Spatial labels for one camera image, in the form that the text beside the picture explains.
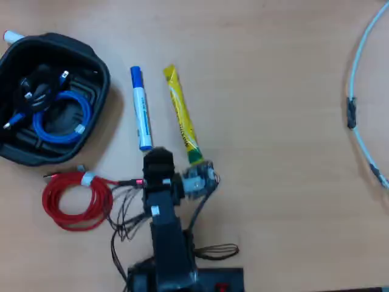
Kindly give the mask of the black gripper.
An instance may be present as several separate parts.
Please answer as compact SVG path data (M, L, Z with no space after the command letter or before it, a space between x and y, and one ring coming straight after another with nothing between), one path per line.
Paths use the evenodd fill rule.
M145 195L155 192L172 192L171 180L175 174L172 152L166 148L154 148L143 157Z

